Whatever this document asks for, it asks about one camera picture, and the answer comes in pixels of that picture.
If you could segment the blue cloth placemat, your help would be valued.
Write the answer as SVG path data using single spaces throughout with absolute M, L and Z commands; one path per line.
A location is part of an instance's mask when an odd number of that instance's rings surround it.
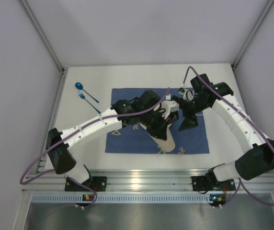
M 131 100 L 142 95 L 147 88 L 113 88 L 111 104 L 121 99 Z M 209 145 L 206 135 L 205 119 L 198 113 L 198 127 L 179 131 L 183 122 L 182 112 L 179 120 L 171 124 L 170 131 L 175 142 L 175 149 L 170 154 L 208 154 Z M 120 154 L 166 154 L 161 147 L 148 135 L 141 125 L 127 126 L 107 134 L 106 153 Z

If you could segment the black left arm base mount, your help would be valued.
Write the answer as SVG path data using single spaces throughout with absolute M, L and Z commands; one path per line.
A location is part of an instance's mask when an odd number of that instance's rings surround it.
M 95 192 L 105 192 L 107 186 L 107 177 L 94 176 L 90 181 L 82 183 L 82 185 L 92 189 Z M 71 179 L 67 178 L 65 183 L 66 192 L 82 192 L 87 191 L 84 187 L 76 184 Z

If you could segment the blue metallic spoon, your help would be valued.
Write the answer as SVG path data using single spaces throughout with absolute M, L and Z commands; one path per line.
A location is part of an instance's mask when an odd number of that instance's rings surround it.
M 76 82 L 76 83 L 75 83 L 75 87 L 76 87 L 78 90 L 84 91 L 84 92 L 85 92 L 87 95 L 89 95 L 96 103 L 99 103 L 99 101 L 98 101 L 95 97 L 93 97 L 90 93 L 88 93 L 88 92 L 84 89 L 83 85 L 82 85 L 80 82 Z

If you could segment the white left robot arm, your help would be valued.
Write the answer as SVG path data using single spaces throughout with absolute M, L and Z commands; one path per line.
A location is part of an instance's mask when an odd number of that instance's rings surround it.
M 140 124 L 164 152 L 175 149 L 170 126 L 178 120 L 179 104 L 169 93 L 159 97 L 147 90 L 132 100 L 119 100 L 103 113 L 72 128 L 48 132 L 46 149 L 56 174 L 83 184 L 92 176 L 77 159 L 85 145 L 100 136 L 127 126 Z

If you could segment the cream round plate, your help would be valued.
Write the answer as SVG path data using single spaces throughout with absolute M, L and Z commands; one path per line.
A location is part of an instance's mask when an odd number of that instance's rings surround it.
M 162 140 L 158 138 L 154 138 L 151 136 L 151 138 L 157 143 L 157 145 L 164 151 L 164 152 L 171 152 L 175 149 L 175 142 L 172 137 L 170 128 L 167 127 L 167 140 Z

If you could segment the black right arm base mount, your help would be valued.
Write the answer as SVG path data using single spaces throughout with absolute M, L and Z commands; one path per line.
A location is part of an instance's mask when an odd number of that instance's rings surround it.
M 209 191 L 222 191 L 224 182 L 214 183 L 210 181 L 206 176 L 192 176 L 193 191 L 205 194 Z

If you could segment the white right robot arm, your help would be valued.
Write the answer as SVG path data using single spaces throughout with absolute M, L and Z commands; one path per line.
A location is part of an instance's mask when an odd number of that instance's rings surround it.
M 180 88 L 183 96 L 171 97 L 183 112 L 184 121 L 179 131 L 197 127 L 197 113 L 211 108 L 228 126 L 243 152 L 236 161 L 209 169 L 206 173 L 209 184 L 216 187 L 235 178 L 248 181 L 274 170 L 274 140 L 249 123 L 233 90 L 225 82 L 213 84 L 206 74 L 193 78 L 190 83 L 195 94 Z

